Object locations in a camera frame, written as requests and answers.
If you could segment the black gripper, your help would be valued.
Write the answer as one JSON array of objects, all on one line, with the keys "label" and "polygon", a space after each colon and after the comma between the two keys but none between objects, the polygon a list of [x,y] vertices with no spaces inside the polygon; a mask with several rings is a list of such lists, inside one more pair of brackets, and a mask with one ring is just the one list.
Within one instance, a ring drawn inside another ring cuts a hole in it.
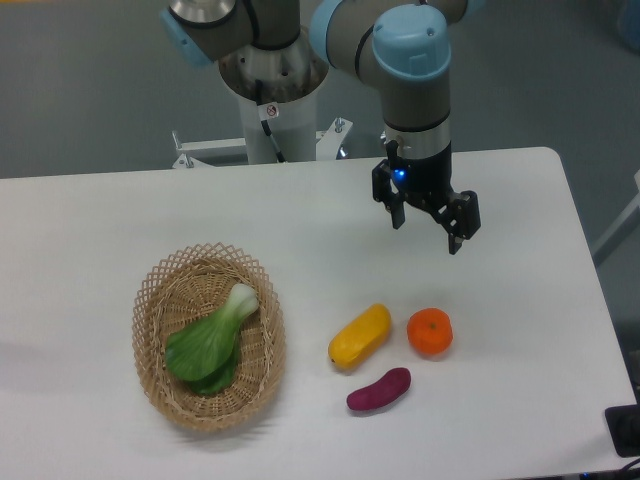
[{"label": "black gripper", "polygon": [[392,227],[405,222],[404,202],[428,213],[447,232],[448,251],[455,255],[464,241],[481,226],[478,196],[474,191],[455,192],[451,186],[451,145],[436,155],[408,159],[399,143],[386,143],[386,158],[372,170],[372,196],[390,214]]}]

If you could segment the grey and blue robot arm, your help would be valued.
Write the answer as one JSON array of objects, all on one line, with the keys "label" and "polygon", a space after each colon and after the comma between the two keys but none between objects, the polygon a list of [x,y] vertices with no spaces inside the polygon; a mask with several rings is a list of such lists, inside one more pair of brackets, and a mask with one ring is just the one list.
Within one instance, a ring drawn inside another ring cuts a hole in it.
[{"label": "grey and blue robot arm", "polygon": [[161,21],[196,65],[216,64],[236,96],[252,164],[317,158],[316,95],[330,70],[374,89],[385,158],[372,195],[394,227],[412,206],[456,253],[478,231],[477,195],[452,188],[448,28],[474,1],[323,1],[301,21],[297,1],[171,1]]}]

